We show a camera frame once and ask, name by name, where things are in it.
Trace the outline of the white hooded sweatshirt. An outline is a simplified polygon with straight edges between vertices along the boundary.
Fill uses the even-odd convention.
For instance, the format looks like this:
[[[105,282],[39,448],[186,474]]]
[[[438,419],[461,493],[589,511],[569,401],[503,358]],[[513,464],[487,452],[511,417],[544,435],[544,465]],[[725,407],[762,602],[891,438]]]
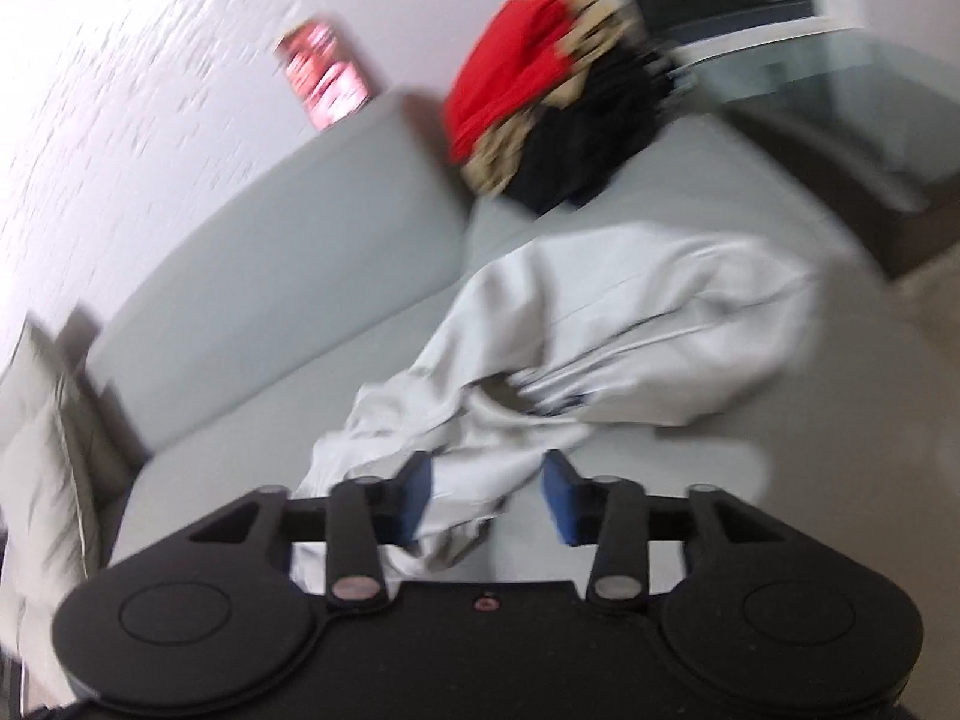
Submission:
[[[814,270],[763,239],[635,223],[534,239],[482,266],[404,371],[358,390],[314,444],[304,497],[433,459],[391,580],[454,566],[539,470],[604,424],[680,427],[793,359]]]

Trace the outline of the grey sofa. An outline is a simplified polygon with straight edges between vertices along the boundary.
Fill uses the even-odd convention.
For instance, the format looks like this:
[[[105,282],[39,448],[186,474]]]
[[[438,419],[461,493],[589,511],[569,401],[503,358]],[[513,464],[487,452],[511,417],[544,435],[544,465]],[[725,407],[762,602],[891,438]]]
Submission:
[[[314,138],[167,255],[85,362],[145,465],[125,559],[263,486],[433,459],[391,587],[583,577],[540,461],[719,486],[885,575],[923,616],[905,691],[958,712],[958,376],[861,247],[711,115],[583,208],[472,199],[428,99]]]

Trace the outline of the beige cushion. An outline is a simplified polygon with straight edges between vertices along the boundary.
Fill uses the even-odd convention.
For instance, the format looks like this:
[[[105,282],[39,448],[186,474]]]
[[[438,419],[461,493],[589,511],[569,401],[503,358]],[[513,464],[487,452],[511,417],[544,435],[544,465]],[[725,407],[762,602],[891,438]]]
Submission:
[[[2,647],[55,704],[75,694],[53,651],[53,617],[104,566],[101,515],[132,478],[64,353],[26,320],[2,376]]]

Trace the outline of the black folded garment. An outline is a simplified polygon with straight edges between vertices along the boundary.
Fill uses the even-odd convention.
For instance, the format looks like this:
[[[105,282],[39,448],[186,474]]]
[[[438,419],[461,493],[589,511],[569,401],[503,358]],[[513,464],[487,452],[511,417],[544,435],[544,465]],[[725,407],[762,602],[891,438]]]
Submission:
[[[592,202],[654,142],[675,71],[674,59],[660,50],[612,47],[590,66],[578,99],[563,109],[540,107],[517,172],[501,193],[537,216]]]

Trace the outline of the glass side table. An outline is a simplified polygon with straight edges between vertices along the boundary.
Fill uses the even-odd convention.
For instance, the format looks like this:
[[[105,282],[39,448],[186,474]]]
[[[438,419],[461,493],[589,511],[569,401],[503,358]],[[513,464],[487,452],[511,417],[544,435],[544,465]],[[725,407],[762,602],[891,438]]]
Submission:
[[[958,70],[862,29],[693,62],[705,106],[835,215],[889,278],[958,241]]]

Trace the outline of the red folded garment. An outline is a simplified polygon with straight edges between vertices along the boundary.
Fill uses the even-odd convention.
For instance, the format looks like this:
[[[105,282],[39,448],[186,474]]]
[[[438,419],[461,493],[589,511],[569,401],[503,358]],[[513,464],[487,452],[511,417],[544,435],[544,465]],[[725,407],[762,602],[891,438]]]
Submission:
[[[568,0],[508,0],[462,65],[444,103],[449,156],[464,164],[483,133],[571,75]]]

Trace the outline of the beige folded garment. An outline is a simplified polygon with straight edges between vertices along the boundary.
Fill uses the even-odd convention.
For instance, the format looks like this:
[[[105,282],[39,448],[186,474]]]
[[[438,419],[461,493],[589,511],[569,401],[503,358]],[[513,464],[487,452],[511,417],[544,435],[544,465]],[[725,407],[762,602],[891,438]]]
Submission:
[[[568,4],[573,8],[574,26],[562,48],[573,59],[569,78],[483,133],[464,164],[451,160],[478,195],[500,193],[516,174],[524,142],[535,124],[535,109],[540,104],[563,109],[573,103],[583,91],[590,66],[635,31],[635,20],[626,15],[619,0],[568,0]]]

